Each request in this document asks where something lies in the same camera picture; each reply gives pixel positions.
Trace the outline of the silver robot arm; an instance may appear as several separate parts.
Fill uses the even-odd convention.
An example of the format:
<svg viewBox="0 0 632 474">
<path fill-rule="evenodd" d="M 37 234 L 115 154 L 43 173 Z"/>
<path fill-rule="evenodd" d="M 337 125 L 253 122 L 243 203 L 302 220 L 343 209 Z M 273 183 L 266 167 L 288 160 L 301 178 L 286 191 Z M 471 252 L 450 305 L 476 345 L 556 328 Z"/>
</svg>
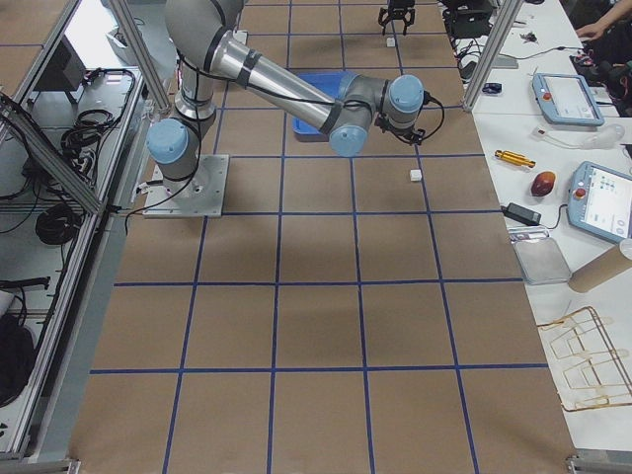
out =
<svg viewBox="0 0 632 474">
<path fill-rule="evenodd" d="M 172 196 L 194 196 L 201 186 L 199 146 L 214 121 L 214 81 L 251 90 L 317 128 L 342 157 L 363 148 L 372 125 L 419 144 L 415 128 L 430 96 L 413 75 L 392 81 L 345 73 L 332 98 L 238 41 L 233 29 L 242 1 L 169 1 L 165 23 L 181 59 L 182 88 L 173 116 L 155 125 L 147 146 Z"/>
</svg>

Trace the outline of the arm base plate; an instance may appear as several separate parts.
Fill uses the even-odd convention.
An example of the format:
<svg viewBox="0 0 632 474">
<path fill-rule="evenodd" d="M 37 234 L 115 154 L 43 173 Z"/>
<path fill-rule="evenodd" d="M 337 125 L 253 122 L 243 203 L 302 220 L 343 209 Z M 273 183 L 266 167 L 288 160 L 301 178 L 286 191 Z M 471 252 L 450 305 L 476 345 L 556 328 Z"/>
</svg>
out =
<svg viewBox="0 0 632 474">
<path fill-rule="evenodd" d="M 227 154 L 202 154 L 197 173 L 177 196 L 179 188 L 167 181 L 167 186 L 151 187 L 143 215 L 149 218 L 220 217 L 226 187 L 230 157 Z"/>
</svg>

